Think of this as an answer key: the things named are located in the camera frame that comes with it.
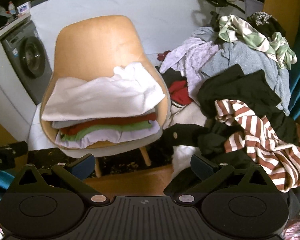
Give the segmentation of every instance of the white cabinet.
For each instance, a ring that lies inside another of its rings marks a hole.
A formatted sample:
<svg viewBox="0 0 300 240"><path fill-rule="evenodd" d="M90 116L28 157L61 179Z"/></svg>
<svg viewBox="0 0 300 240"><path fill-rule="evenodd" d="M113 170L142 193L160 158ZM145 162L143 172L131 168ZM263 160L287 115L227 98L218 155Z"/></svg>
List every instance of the white cabinet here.
<svg viewBox="0 0 300 240"><path fill-rule="evenodd" d="M31 125L36 105L26 92L0 42L0 88L22 118Z"/></svg>
<svg viewBox="0 0 300 240"><path fill-rule="evenodd" d="M17 140L27 141L30 124L19 114L0 88L0 124Z"/></svg>
<svg viewBox="0 0 300 240"><path fill-rule="evenodd" d="M0 43L0 124L17 141L27 141L35 111Z"/></svg>

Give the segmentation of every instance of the brown and white striped shirt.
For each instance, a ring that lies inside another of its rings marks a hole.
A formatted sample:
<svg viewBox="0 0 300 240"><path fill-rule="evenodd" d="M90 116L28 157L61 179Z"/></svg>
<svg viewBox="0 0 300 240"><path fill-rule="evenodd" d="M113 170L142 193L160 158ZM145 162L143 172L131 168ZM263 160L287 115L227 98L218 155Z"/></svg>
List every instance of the brown and white striped shirt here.
<svg viewBox="0 0 300 240"><path fill-rule="evenodd" d="M287 192L300 186L300 147L280 140L267 117L257 117L242 101L224 99L215 105L217 120L239 124L244 130L225 141L226 153L246 146L248 156L264 168L278 190Z"/></svg>

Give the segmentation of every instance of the washing machine door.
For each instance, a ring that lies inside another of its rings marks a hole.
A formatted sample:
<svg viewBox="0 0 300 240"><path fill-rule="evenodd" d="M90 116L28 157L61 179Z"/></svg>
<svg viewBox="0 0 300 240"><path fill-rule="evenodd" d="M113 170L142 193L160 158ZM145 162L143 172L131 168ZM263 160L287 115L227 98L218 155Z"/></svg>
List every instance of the washing machine door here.
<svg viewBox="0 0 300 240"><path fill-rule="evenodd" d="M32 78L43 75L45 68L45 53L41 42L36 37L27 38L20 48L22 68Z"/></svg>

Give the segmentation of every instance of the wooden floor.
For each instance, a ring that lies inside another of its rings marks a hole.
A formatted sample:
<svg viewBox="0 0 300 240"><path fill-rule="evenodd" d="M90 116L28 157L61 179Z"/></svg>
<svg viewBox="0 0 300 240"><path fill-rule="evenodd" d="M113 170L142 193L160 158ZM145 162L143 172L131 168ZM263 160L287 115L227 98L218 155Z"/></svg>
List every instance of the wooden floor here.
<svg viewBox="0 0 300 240"><path fill-rule="evenodd" d="M114 196L158 196L171 181L172 165L131 173L89 178L83 182L109 198Z"/></svg>

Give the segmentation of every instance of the orange chair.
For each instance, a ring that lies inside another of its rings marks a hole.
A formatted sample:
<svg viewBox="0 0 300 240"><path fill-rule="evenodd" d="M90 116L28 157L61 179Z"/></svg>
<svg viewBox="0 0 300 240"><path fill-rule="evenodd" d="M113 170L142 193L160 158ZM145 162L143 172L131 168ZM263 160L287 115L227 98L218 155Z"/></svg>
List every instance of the orange chair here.
<svg viewBox="0 0 300 240"><path fill-rule="evenodd" d="M141 62L166 95L156 106L157 121L162 127L170 110L169 92L161 75L145 55L132 22L125 16L102 16L63 28L57 38L54 72L42 99L40 111L41 126L49 140L55 142L58 130L51 127L51 122L42 120L41 116L58 78L76 77L91 81L99 77L111 77L114 75L114 67L125 67L131 62ZM97 158L140 148L146 165L150 166L151 161L145 146L156 141L161 135L162 130L131 142L118 144L108 141L97 142L85 149L58 147L66 155L75 158L87 153ZM98 159L96 159L96 173L98 177L101 176Z"/></svg>

